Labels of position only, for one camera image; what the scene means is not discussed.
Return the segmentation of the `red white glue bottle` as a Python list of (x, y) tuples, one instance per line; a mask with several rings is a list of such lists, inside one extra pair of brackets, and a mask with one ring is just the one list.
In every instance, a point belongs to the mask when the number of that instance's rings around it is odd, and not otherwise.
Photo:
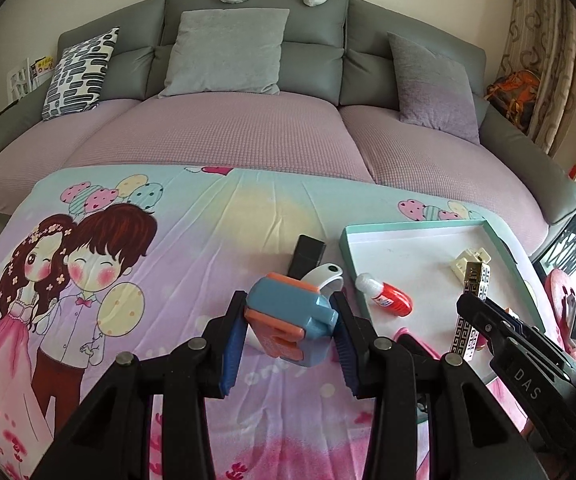
[(414, 310), (413, 300), (402, 290), (374, 278), (369, 273), (361, 273), (355, 278), (355, 287), (377, 306), (393, 315), (407, 316)]

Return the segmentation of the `orange blue toy case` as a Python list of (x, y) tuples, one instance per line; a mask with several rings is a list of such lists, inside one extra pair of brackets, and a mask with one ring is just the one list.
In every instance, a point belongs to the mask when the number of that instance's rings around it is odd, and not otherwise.
[(328, 356), (338, 312), (315, 285), (268, 273), (245, 300), (245, 319), (266, 354), (313, 367)]

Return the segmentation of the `red plastic stool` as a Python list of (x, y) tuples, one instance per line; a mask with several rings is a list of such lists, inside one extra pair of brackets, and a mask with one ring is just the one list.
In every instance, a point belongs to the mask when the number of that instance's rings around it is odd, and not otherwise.
[(576, 313), (576, 280), (560, 269), (553, 269), (546, 276), (545, 290), (556, 319), (558, 341), (576, 361), (576, 342), (571, 336)]

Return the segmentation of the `teal shallow cardboard tray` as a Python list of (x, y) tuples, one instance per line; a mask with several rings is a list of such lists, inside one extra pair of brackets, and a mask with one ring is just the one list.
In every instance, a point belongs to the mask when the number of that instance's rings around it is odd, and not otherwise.
[(457, 325), (462, 284), (450, 264), (466, 249), (492, 257), (487, 296), (511, 309), (551, 339), (557, 325), (530, 258), (507, 226), (485, 220), (403, 221), (355, 224), (343, 230), (339, 246), (346, 272), (369, 273), (411, 297), (413, 312), (401, 318), (355, 292), (358, 314), (376, 332), (392, 336), (405, 327), (434, 350), (445, 353)]

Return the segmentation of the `black rectangular box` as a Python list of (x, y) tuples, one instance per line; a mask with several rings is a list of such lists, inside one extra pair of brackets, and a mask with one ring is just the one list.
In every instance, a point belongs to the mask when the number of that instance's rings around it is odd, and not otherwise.
[(308, 235), (301, 234), (297, 239), (289, 264), (289, 278), (301, 280), (306, 274), (317, 268), (323, 260), (326, 244)]

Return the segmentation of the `cartoon print tablecloth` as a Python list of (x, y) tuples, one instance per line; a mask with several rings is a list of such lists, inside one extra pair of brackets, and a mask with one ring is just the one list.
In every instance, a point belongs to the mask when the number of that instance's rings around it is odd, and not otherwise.
[(301, 234), (326, 244), (353, 292), (346, 226), (507, 226), (481, 207), (442, 219), (442, 206), (373, 183), (229, 167), (54, 172), (0, 234), (0, 473), (29, 478), (117, 354), (158, 358), (198, 335), (235, 290), (286, 273)]

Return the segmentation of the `pink sofa seat cover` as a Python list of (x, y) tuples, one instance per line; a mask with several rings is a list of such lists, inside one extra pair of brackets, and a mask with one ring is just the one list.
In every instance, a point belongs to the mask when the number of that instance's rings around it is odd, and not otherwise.
[(443, 198), (452, 218), (483, 207), (527, 252), (549, 231), (536, 192), (490, 148), (407, 125), (386, 108), (338, 108), (288, 92), (110, 100), (48, 120), (41, 107), (28, 99), (0, 116), (0, 214), (12, 214), (38, 180), (60, 169), (182, 164), (393, 186)]

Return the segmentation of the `purple grey cushion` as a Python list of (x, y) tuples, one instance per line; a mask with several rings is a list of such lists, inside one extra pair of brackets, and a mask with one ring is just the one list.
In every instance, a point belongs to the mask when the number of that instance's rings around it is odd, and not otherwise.
[(393, 32), (389, 44), (401, 122), (479, 144), (478, 117), (466, 69)]

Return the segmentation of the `orange decorative bag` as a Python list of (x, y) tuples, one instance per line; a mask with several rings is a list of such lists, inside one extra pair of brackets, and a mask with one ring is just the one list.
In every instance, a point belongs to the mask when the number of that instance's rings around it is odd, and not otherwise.
[(484, 96), (516, 128), (527, 133), (535, 110), (540, 86), (531, 70), (518, 70), (490, 84)]

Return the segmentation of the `black white patterned cushion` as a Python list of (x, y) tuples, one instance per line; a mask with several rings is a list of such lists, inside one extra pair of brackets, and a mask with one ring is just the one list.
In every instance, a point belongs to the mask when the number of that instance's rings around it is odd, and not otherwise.
[(113, 27), (64, 49), (45, 96), (44, 122), (97, 105), (119, 32), (119, 27)]

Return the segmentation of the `grey sofa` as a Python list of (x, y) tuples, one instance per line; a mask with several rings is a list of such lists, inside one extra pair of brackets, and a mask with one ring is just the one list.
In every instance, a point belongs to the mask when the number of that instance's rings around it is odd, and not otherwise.
[[(525, 245), (576, 213), (576, 182), (483, 96), (484, 52), (364, 0), (144, 0), (64, 32), (58, 58), (114, 32), (105, 68), (47, 117), (42, 84), (0, 115), (0, 214), (64, 169), (235, 167), (312, 174), (442, 197), (498, 214)], [(461, 64), (468, 133), (405, 122), (404, 39)]]

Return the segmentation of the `books beside sofa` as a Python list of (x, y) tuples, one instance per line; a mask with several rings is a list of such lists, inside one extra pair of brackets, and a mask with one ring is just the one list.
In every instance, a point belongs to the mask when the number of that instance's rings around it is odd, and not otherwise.
[(20, 65), (10, 70), (6, 78), (6, 91), (9, 103), (23, 99), (44, 82), (53, 77), (55, 68), (52, 56), (43, 56), (34, 62), (26, 58)]

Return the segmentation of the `beige patterned curtain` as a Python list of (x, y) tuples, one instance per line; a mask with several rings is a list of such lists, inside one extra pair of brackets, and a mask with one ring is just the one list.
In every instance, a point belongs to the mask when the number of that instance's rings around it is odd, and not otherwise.
[(548, 156), (576, 155), (576, 6), (571, 0), (513, 0), (498, 75), (540, 79), (527, 137)]

